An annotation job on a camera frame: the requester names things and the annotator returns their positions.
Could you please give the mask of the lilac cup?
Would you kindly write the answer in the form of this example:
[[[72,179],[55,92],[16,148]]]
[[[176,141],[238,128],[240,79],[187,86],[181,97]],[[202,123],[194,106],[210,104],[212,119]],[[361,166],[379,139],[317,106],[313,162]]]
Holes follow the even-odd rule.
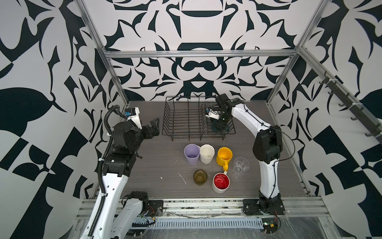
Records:
[[[196,144],[188,144],[184,149],[184,155],[188,164],[194,166],[200,158],[200,147]]]

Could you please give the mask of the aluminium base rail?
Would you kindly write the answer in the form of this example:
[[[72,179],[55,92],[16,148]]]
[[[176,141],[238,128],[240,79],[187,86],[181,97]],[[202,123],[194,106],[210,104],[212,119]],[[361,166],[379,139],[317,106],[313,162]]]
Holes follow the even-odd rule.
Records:
[[[244,198],[153,198],[149,201],[149,213],[155,216],[209,217],[243,216],[243,209],[257,199]],[[328,217],[329,212],[320,197],[284,197],[282,205],[270,214],[289,217]]]

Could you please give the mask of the white mug red inside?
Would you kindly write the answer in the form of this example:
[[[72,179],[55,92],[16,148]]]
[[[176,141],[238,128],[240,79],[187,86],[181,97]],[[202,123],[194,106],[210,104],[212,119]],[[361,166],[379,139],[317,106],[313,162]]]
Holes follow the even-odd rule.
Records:
[[[230,179],[227,171],[217,173],[212,179],[212,189],[215,193],[222,194],[227,191],[230,186]]]

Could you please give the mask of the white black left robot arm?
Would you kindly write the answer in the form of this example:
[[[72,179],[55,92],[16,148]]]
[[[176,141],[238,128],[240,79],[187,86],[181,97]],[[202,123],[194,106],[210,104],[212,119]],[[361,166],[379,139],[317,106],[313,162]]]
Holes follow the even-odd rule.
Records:
[[[137,158],[141,143],[160,134],[159,118],[142,125],[138,107],[126,108],[122,113],[118,105],[106,113],[103,123],[109,142],[98,159],[97,177],[99,193],[82,239],[123,239],[139,215],[147,212],[148,195],[133,191],[127,196],[122,211],[117,206]]]

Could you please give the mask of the cream white cup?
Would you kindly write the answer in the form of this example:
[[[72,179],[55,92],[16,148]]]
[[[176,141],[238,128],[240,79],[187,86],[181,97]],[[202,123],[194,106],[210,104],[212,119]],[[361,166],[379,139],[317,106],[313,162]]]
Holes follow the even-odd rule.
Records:
[[[210,164],[215,154],[215,149],[212,145],[205,144],[200,147],[201,162]]]

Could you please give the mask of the green mug cream inside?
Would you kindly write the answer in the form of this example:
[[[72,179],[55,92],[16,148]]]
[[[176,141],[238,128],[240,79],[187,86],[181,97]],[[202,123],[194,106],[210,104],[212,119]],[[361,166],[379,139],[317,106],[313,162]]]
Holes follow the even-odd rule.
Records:
[[[215,133],[227,133],[230,131],[228,121],[213,120],[211,123],[211,129]]]

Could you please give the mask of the yellow mug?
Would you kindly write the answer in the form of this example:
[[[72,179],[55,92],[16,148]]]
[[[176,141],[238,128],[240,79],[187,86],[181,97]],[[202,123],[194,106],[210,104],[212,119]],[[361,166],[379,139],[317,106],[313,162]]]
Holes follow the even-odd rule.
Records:
[[[233,153],[228,147],[221,147],[216,156],[216,162],[223,168],[224,171],[228,171],[229,163],[233,158]]]

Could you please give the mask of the grey wall hook rail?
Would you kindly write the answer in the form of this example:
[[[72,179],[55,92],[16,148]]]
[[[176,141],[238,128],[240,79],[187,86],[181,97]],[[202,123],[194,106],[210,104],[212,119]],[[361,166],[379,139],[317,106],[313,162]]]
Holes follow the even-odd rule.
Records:
[[[379,144],[382,144],[382,123],[371,111],[361,103],[337,78],[324,71],[324,78],[320,85],[329,88],[329,95],[339,99],[339,107],[349,110],[353,117],[351,120],[359,121],[367,130],[366,137],[375,138]]]

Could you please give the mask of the clear glass cup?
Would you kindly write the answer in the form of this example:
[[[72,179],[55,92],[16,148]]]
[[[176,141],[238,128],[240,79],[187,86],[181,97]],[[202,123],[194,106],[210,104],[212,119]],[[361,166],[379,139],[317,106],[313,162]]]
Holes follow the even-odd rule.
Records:
[[[238,157],[234,161],[233,173],[236,176],[240,176],[250,169],[250,162],[244,157]]]

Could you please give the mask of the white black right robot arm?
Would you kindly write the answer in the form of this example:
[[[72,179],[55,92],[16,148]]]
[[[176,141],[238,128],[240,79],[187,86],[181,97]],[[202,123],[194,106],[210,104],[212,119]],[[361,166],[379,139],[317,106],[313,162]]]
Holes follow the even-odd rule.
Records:
[[[216,97],[217,110],[211,109],[206,115],[214,119],[218,130],[226,128],[231,118],[239,120],[255,137],[253,154],[260,164],[261,185],[259,199],[243,201],[243,213],[281,214],[283,202],[278,186],[278,165],[282,160],[282,130],[278,125],[271,125],[254,114],[239,98],[229,99],[226,94]]]

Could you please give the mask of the olive glass cup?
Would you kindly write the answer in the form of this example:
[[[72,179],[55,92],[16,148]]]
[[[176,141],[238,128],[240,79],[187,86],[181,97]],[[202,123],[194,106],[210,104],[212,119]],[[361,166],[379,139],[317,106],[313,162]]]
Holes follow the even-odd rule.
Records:
[[[204,170],[198,169],[194,172],[193,179],[197,185],[202,186],[206,183],[208,174]]]

